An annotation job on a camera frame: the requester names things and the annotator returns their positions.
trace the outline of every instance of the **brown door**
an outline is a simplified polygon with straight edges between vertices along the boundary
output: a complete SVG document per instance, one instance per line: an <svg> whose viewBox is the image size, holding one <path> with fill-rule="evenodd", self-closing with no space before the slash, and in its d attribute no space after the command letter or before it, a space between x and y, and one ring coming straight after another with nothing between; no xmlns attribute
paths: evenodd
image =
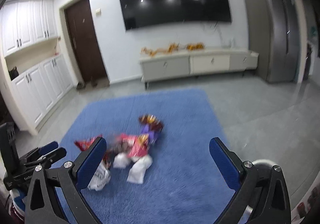
<svg viewBox="0 0 320 224"><path fill-rule="evenodd" d="M68 7L65 9L65 16L73 52L84 82L107 77L94 31L89 0L80 0Z"/></svg>

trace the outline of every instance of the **silver bolt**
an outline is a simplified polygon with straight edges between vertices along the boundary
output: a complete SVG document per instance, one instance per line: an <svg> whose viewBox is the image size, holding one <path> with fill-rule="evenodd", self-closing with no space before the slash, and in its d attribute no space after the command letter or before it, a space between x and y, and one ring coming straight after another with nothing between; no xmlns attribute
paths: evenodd
<svg viewBox="0 0 320 224"><path fill-rule="evenodd" d="M70 162L70 161L67 161L67 162L65 162L64 163L64 168L69 168L69 167L71 167L72 166L72 162Z"/></svg>
<svg viewBox="0 0 320 224"><path fill-rule="evenodd" d="M37 165L35 170L36 171L40 171L41 169L42 169L42 166L41 165Z"/></svg>
<svg viewBox="0 0 320 224"><path fill-rule="evenodd" d="M281 167L278 165L273 166L273 169L275 169L276 171L281 171Z"/></svg>
<svg viewBox="0 0 320 224"><path fill-rule="evenodd" d="M252 163L249 162L249 161L245 161L245 162L244 162L244 166L245 166L246 168L251 168L251 167L252 167Z"/></svg>

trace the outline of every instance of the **gray refrigerator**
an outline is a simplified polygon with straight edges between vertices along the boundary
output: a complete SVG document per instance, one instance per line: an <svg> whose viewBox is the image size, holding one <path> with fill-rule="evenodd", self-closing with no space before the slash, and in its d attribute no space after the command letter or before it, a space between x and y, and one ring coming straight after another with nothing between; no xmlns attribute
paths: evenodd
<svg viewBox="0 0 320 224"><path fill-rule="evenodd" d="M245 0L249 49L259 53L257 75L267 82L295 78L300 35L294 0Z"/></svg>

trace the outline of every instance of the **gray tile floor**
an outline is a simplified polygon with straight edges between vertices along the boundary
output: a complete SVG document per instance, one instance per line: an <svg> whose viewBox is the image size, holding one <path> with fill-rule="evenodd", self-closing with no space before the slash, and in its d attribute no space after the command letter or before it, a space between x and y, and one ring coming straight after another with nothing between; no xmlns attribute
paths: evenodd
<svg viewBox="0 0 320 224"><path fill-rule="evenodd" d="M234 73L151 83L147 92L192 87L206 91L230 150L243 161L265 158L281 166L293 208L320 170L320 87L312 82L270 85L250 73L244 77ZM18 153L60 142L90 102L144 92L139 80L80 92L73 89L38 136L17 133Z"/></svg>

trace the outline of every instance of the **rug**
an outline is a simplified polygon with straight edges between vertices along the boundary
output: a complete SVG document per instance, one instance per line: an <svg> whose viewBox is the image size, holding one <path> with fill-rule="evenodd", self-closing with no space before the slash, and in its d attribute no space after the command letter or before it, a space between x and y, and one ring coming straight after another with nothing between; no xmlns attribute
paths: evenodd
<svg viewBox="0 0 320 224"><path fill-rule="evenodd" d="M142 185L128 183L131 165L111 169L102 191L82 194L102 223L213 223L233 195L209 153L213 137L228 146L207 95L200 89L162 91L89 104L61 141L67 156L80 153L74 140L102 134L107 140L122 132L138 134L138 117L154 114L164 124L162 136L150 150L153 164ZM61 191L68 220L76 223Z"/></svg>

